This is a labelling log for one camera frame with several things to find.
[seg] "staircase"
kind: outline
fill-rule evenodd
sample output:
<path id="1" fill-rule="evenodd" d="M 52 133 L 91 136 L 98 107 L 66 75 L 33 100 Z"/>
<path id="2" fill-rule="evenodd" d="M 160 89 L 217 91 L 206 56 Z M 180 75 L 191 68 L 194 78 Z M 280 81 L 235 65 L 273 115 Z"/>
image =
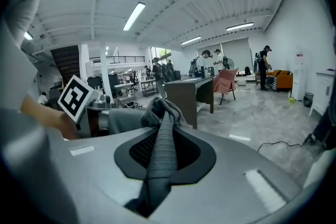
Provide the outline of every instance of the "staircase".
<path id="1" fill-rule="evenodd" d="M 78 46 L 55 49 L 51 51 L 51 54 L 62 75 L 64 86 L 73 75 L 80 78 Z"/>

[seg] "white pillar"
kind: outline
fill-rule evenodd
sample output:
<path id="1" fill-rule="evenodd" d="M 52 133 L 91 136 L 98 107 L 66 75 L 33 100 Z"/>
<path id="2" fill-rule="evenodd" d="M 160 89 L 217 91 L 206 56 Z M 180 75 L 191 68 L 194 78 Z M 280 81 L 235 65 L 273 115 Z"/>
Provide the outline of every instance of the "white pillar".
<path id="1" fill-rule="evenodd" d="M 102 75 L 102 78 L 103 78 L 104 89 L 105 89 L 106 95 L 111 97 L 111 103 L 114 103 L 113 97 L 112 97 L 112 91 L 111 91 L 111 87 L 110 87 L 109 76 L 108 76 L 108 72 L 107 72 L 107 63 L 106 63 L 106 55 L 105 55 L 106 45 L 105 45 L 105 43 L 101 43 L 99 45 L 99 48 L 100 48 L 101 75 Z"/>
<path id="2" fill-rule="evenodd" d="M 87 82 L 90 74 L 87 74 L 86 64 L 90 62 L 89 56 L 89 48 L 87 44 L 78 45 L 79 49 L 79 71 L 80 71 L 80 79 Z"/>

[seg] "ceiling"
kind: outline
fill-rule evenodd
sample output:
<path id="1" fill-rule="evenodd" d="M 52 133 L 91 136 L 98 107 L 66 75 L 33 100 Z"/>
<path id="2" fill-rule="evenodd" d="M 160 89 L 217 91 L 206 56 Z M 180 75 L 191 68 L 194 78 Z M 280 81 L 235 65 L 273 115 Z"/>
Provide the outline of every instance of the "ceiling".
<path id="1" fill-rule="evenodd" d="M 227 27 L 244 22 L 254 23 L 250 29 L 265 30 L 282 0 L 141 0 L 146 8 L 132 28 L 123 31 L 138 1 L 41 0 L 29 29 L 34 37 L 30 46 L 45 52 L 98 41 L 181 49 L 186 40 L 229 35 Z"/>

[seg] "pink chair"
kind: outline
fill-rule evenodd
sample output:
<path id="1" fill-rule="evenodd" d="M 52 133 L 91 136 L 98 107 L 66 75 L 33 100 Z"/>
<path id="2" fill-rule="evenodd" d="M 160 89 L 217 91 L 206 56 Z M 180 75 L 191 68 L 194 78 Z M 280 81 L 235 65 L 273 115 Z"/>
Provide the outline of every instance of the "pink chair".
<path id="1" fill-rule="evenodd" d="M 234 90 L 236 90 L 235 75 L 237 71 L 238 68 L 233 70 L 224 69 L 218 74 L 216 78 L 214 78 L 214 92 L 220 92 L 222 94 L 220 105 L 222 104 L 224 95 L 228 92 L 232 92 L 234 99 L 236 99 Z"/>

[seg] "railing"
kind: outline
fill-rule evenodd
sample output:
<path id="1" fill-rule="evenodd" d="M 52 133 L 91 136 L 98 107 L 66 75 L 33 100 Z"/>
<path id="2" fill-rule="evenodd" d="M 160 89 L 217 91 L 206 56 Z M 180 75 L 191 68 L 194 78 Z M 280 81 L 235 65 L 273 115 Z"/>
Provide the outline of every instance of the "railing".
<path id="1" fill-rule="evenodd" d="M 90 58 L 92 66 L 100 66 L 100 57 Z M 145 62 L 145 56 L 106 56 L 107 65 L 114 63 Z"/>

